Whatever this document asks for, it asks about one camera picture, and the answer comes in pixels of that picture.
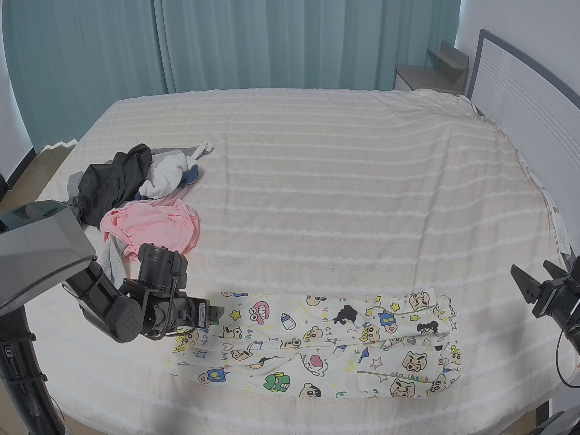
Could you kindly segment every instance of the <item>teal curtain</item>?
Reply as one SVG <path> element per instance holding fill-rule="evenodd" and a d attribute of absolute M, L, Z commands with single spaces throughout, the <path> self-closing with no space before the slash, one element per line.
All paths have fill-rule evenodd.
<path fill-rule="evenodd" d="M 390 90 L 432 66 L 460 0 L 4 0 L 33 145 L 80 139 L 114 101 L 207 89 Z"/>

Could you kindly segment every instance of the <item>pile of clothes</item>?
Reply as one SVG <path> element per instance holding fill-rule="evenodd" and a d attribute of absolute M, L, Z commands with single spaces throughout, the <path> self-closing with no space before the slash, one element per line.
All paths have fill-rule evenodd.
<path fill-rule="evenodd" d="M 179 252 L 195 246 L 199 221 L 181 198 L 199 176 L 198 158 L 213 150 L 209 143 L 184 149 L 141 143 L 69 177 L 67 205 L 81 225 L 101 230 L 100 264 L 115 286 L 127 276 L 121 256 L 137 259 L 142 243 Z"/>

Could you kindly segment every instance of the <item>bed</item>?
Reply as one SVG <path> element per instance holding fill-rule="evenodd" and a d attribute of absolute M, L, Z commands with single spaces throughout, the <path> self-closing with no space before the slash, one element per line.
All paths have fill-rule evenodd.
<path fill-rule="evenodd" d="M 544 279 L 544 259 L 565 267 L 566 227 L 578 246 L 580 190 L 554 177 L 580 163 L 570 132 L 580 102 L 526 62 L 482 31 L 473 103 L 428 90 L 316 89 L 118 101 L 40 195 L 66 200 L 70 174 L 140 142 L 210 141 L 215 150 L 200 159 L 202 175 L 184 197 L 201 223 L 187 253 L 188 293 L 403 295 L 433 287 L 453 299 L 461 337 L 462 377 L 449 390 L 425 400 L 342 399 L 202 386 L 172 375 L 171 343 L 114 343 L 54 288 L 27 306 L 51 395 L 111 434 L 487 434 L 546 401 L 561 385 L 559 330 L 533 318 L 509 269 L 516 263 Z M 100 253 L 98 230 L 86 235 Z M 138 268 L 127 263 L 132 277 Z M 577 365 L 564 344 L 565 376 Z"/>

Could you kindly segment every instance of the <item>star print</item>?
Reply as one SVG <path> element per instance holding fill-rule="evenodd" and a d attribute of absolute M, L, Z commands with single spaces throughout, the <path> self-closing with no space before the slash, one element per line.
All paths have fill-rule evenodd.
<path fill-rule="evenodd" d="M 378 367 L 380 367 L 382 365 L 383 365 L 383 363 L 381 362 L 381 356 L 379 356 L 377 359 L 373 359 L 370 367 L 373 367 L 376 370 Z"/>

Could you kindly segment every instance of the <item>headboard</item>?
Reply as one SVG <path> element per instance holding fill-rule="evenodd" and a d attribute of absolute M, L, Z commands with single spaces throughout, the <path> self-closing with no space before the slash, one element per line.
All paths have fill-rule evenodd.
<path fill-rule="evenodd" d="M 559 208 L 580 251 L 580 96 L 544 66 L 481 30 L 468 98 L 507 134 Z"/>

